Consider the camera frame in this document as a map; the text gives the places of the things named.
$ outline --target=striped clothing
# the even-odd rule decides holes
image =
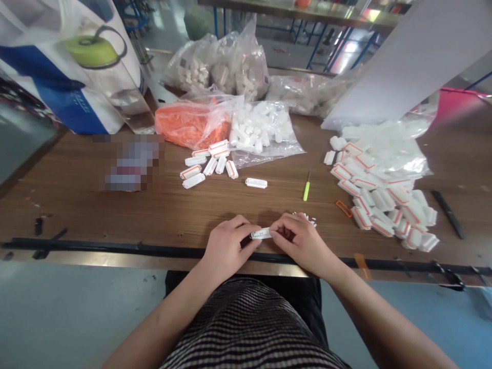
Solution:
[[[161,369],[204,367],[349,368],[283,297],[252,278],[222,284]]]

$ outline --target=hand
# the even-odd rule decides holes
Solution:
[[[221,284],[232,277],[260,245],[261,240],[251,240],[243,248],[240,244],[250,233],[260,229],[242,215],[222,222],[210,232],[205,255],[198,264],[208,277]]]
[[[284,213],[270,226],[270,234],[277,246],[299,266],[328,283],[345,267],[302,213]]]

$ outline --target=person's right hand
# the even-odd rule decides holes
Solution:
[[[270,235],[277,246],[299,266],[328,283],[334,281],[339,271],[345,267],[301,213],[284,213],[270,226]]]

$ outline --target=tabletop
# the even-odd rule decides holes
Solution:
[[[307,8],[295,6],[295,0],[267,2],[261,0],[198,0],[198,4],[377,32],[391,32],[402,18],[400,14],[386,13],[381,10],[361,11],[354,6],[316,0],[311,1]]]

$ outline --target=bag of orange parts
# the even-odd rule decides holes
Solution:
[[[190,148],[206,149],[229,138],[232,112],[244,96],[204,95],[178,100],[155,112],[155,130],[167,141]]]

